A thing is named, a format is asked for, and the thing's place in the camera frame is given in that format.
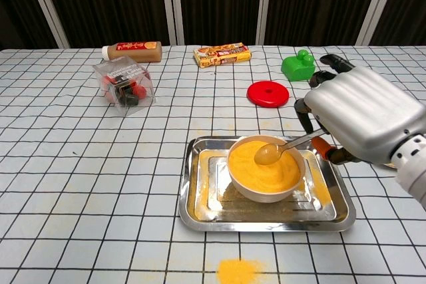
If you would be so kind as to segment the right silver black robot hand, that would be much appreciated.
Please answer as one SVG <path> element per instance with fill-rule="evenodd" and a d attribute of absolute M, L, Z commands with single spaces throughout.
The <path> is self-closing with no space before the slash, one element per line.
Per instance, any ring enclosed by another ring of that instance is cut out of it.
<path fill-rule="evenodd" d="M 346 162 L 392 163 L 401 166 L 425 154 L 425 105 L 379 73 L 355 66 L 328 54 L 320 61 L 335 72 L 318 71 L 311 90 L 296 100 L 294 108 L 307 134 L 314 129 L 313 115 L 321 129 L 341 148 L 321 138 L 312 145 L 334 164 Z"/>

